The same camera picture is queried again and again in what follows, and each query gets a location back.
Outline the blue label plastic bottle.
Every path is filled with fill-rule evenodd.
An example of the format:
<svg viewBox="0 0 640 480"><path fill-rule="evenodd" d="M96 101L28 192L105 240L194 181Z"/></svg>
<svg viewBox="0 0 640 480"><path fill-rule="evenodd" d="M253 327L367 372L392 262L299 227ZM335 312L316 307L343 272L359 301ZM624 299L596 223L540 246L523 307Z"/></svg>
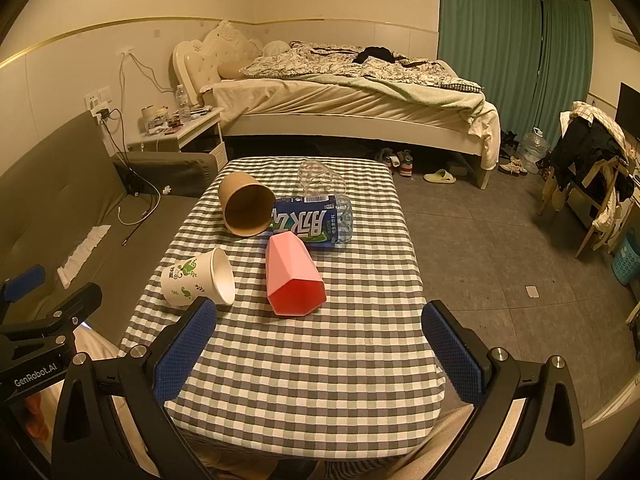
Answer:
<svg viewBox="0 0 640 480"><path fill-rule="evenodd" d="M309 247L343 247L352 239L352 202L343 194L277 198L270 231L291 232Z"/></svg>

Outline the brown paper cup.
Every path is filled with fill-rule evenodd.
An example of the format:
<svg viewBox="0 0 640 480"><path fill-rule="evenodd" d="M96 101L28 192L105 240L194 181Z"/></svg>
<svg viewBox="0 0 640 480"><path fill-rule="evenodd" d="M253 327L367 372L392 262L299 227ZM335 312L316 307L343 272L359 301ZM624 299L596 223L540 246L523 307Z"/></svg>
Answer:
<svg viewBox="0 0 640 480"><path fill-rule="evenodd" d="M222 220L232 234L250 237L269 228L276 196L250 174L227 174L220 182L218 198Z"/></svg>

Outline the pink faceted cup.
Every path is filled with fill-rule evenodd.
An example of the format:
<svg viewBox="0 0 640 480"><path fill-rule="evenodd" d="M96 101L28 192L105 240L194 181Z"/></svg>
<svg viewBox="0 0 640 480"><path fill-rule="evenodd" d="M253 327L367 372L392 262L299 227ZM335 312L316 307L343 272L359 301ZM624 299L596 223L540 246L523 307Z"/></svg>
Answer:
<svg viewBox="0 0 640 480"><path fill-rule="evenodd" d="M293 233L273 234L266 249L266 291L279 316L305 316L326 302L326 285L305 244Z"/></svg>

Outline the white tissue strip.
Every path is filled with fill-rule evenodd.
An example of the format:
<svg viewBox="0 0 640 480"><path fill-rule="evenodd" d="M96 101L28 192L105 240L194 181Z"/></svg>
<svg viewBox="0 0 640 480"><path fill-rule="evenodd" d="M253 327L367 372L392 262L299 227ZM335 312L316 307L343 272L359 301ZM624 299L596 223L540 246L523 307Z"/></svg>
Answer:
<svg viewBox="0 0 640 480"><path fill-rule="evenodd" d="M62 266L56 269L58 279L64 289L69 289L70 284L79 274L82 266L87 262L96 246L104 239L111 227L108 224L94 226L85 239L68 256Z"/></svg>

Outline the blue laundry basket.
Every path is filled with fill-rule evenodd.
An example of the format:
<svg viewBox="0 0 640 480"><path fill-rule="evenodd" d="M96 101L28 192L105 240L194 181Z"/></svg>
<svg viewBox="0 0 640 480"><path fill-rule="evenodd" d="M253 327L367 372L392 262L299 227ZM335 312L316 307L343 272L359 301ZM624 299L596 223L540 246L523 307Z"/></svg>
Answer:
<svg viewBox="0 0 640 480"><path fill-rule="evenodd" d="M611 263L616 280L628 285L639 275L640 250L634 232L629 231Z"/></svg>

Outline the checkered tablecloth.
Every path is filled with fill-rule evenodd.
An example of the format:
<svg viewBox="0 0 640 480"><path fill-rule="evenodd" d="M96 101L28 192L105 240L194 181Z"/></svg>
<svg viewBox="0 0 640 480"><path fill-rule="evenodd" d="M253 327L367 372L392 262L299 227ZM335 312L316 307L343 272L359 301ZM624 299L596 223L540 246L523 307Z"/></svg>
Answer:
<svg viewBox="0 0 640 480"><path fill-rule="evenodd" d="M209 444L312 460L385 460L435 426L445 377L421 328L423 283L390 170L371 159L244 157L209 185L122 335L176 322L165 272L228 257L232 304L166 408Z"/></svg>

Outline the white nightstand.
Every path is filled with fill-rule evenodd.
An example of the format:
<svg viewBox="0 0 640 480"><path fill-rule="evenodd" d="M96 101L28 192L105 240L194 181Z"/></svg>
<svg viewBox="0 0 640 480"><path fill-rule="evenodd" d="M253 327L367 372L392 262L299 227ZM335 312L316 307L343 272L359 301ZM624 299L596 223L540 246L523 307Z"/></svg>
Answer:
<svg viewBox="0 0 640 480"><path fill-rule="evenodd" d="M211 107L175 130L129 142L127 151L208 153L222 169L228 164L228 154L220 128L221 112L221 107Z"/></svg>

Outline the small water bottle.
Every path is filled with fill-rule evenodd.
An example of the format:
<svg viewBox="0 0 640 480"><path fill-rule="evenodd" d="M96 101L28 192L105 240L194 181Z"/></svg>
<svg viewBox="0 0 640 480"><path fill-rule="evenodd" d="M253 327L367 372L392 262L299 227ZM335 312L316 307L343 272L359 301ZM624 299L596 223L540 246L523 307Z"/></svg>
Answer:
<svg viewBox="0 0 640 480"><path fill-rule="evenodd" d="M182 84L178 84L175 92L178 116L180 122L190 122L191 120L191 107L188 94Z"/></svg>

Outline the green slipper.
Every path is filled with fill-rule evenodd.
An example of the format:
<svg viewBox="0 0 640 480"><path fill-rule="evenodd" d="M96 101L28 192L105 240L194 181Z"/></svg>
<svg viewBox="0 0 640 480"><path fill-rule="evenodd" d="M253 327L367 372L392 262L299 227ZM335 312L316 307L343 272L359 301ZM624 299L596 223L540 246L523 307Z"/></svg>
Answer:
<svg viewBox="0 0 640 480"><path fill-rule="evenodd" d="M457 178L446 169L439 169L432 174L424 174L423 180L434 184L454 184Z"/></svg>

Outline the large water jug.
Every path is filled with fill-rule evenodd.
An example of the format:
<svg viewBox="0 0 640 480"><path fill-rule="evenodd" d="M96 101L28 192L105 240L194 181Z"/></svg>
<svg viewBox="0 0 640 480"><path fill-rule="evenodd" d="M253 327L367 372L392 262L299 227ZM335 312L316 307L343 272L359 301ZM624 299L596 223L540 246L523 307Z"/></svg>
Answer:
<svg viewBox="0 0 640 480"><path fill-rule="evenodd" d="M537 127L525 133L520 144L520 159L523 167L530 174L538 172L537 162L546 156L549 144L544 133Z"/></svg>

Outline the white bed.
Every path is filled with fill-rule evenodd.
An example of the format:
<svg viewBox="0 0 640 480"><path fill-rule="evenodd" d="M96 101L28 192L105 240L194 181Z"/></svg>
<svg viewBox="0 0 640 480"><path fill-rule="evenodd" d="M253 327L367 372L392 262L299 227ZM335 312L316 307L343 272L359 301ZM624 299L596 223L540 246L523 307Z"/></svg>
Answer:
<svg viewBox="0 0 640 480"><path fill-rule="evenodd" d="M373 47L247 38L222 21L172 52L193 104L227 136L339 136L471 156L479 188L498 162L498 110L442 60Z"/></svg>

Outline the red white sneakers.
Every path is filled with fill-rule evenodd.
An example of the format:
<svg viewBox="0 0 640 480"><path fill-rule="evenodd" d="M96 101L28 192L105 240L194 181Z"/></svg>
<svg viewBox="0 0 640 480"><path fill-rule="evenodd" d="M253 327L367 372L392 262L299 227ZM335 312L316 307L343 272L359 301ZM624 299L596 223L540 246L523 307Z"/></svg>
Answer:
<svg viewBox="0 0 640 480"><path fill-rule="evenodd" d="M408 150L395 152L391 148L382 148L375 159L390 170L397 172L401 177L411 178L413 174L413 157Z"/></svg>

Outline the black monitor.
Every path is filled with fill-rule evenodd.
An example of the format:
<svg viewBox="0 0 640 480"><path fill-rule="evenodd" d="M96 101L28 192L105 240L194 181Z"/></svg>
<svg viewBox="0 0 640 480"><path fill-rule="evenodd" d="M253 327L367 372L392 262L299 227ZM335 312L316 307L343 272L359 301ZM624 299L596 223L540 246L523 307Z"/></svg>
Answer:
<svg viewBox="0 0 640 480"><path fill-rule="evenodd" d="M624 133L640 140L640 92L628 84L620 84L615 121Z"/></svg>

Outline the green curtain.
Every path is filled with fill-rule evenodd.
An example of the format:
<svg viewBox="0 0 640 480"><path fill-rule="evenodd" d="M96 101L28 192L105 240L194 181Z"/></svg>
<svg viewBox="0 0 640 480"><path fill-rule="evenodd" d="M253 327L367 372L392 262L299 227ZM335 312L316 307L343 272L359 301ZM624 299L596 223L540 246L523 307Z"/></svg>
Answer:
<svg viewBox="0 0 640 480"><path fill-rule="evenodd" d="M503 131L539 128L550 145L560 115L586 98L592 72L589 0L440 0L438 56L477 82Z"/></svg>

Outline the white air conditioner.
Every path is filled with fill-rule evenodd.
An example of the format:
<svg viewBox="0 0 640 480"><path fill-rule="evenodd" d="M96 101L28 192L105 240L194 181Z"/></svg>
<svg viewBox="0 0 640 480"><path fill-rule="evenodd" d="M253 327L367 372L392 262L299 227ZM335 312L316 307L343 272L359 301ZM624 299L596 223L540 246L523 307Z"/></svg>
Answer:
<svg viewBox="0 0 640 480"><path fill-rule="evenodd" d="M609 13L608 21L610 22L614 40L618 44L622 44L625 47L637 51L640 50L638 41L636 40L636 38L634 38L634 34L632 33L626 22L623 20L623 18L620 16L620 14Z"/></svg>

